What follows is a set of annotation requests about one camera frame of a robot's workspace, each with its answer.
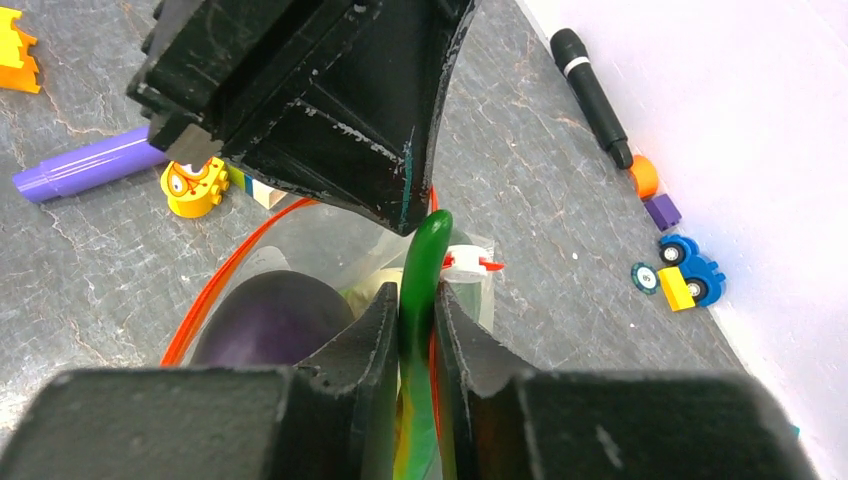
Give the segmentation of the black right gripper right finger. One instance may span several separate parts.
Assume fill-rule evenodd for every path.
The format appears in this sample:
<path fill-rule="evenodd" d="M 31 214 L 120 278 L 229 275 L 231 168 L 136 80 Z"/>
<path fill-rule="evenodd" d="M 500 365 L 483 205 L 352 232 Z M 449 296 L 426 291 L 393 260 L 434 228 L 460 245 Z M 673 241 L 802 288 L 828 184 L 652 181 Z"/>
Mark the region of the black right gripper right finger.
<path fill-rule="evenodd" d="M 433 324 L 447 479 L 812 479 L 778 402 L 728 371 L 542 370 L 447 285 Z"/>

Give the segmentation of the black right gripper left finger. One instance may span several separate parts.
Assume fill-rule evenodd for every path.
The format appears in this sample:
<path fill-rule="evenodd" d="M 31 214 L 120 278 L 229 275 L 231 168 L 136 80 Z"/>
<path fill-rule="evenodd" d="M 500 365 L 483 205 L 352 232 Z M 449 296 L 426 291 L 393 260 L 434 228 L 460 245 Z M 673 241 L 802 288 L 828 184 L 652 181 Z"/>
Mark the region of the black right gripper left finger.
<path fill-rule="evenodd" d="M 78 369 L 35 397 L 5 479 L 389 479 L 397 287 L 294 366 Z"/>

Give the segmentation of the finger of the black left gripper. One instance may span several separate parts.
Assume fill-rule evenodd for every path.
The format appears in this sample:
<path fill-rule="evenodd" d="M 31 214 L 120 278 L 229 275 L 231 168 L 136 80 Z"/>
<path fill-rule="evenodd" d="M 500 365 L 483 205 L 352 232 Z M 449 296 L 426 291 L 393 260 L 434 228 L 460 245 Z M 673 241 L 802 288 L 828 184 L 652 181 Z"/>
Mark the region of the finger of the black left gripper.
<path fill-rule="evenodd" d="M 149 143 L 408 235 L 472 1 L 160 2 L 127 94 Z"/>

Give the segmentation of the green chili pepper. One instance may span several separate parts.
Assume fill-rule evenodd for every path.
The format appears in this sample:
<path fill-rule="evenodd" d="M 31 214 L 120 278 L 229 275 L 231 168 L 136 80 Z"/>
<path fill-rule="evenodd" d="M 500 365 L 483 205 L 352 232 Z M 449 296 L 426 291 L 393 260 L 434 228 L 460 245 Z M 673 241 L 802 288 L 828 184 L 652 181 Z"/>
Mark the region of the green chili pepper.
<path fill-rule="evenodd" d="M 393 477 L 422 479 L 438 449 L 432 406 L 429 351 L 433 309 L 453 230 L 447 210 L 431 213 L 415 232 L 399 294 L 400 405 Z"/>

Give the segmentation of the purple eggplant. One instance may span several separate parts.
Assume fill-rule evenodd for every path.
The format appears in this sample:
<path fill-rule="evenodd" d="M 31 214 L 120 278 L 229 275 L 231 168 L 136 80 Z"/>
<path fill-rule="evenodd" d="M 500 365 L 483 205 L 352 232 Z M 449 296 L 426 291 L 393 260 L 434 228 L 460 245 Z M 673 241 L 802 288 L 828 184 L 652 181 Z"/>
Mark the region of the purple eggplant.
<path fill-rule="evenodd" d="M 238 285 L 207 322 L 192 366 L 294 365 L 355 321 L 346 300 L 303 273 L 276 270 Z"/>

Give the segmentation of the clear zip top bag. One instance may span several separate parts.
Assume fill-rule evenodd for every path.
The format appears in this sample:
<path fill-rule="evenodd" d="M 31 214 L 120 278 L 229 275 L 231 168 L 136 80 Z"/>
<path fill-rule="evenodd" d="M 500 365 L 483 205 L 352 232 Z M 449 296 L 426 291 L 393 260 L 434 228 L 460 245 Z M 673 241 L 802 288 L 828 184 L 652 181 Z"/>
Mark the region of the clear zip top bag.
<path fill-rule="evenodd" d="M 207 283 L 162 363 L 177 382 L 163 424 L 195 439 L 226 428 L 279 426 L 299 441 L 331 443 L 374 430 L 405 450 L 442 434 L 433 328 L 437 294 L 453 272 L 472 297 L 496 269 L 489 251 L 451 245 L 449 215 L 416 235 L 402 269 L 384 269 L 341 293 L 301 272 L 268 265 L 236 279 L 267 252 L 264 223 Z"/>

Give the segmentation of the green white cabbage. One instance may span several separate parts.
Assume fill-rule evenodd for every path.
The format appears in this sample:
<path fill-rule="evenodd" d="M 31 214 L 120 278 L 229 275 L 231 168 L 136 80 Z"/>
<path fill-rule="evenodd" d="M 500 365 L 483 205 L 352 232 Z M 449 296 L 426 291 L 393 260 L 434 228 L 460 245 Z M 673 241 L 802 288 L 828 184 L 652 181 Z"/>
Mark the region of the green white cabbage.
<path fill-rule="evenodd" d="M 342 296 L 347 301 L 354 318 L 358 319 L 362 316 L 384 283 L 395 283 L 397 288 L 400 288 L 402 276 L 402 267 L 384 268 L 346 290 Z"/>

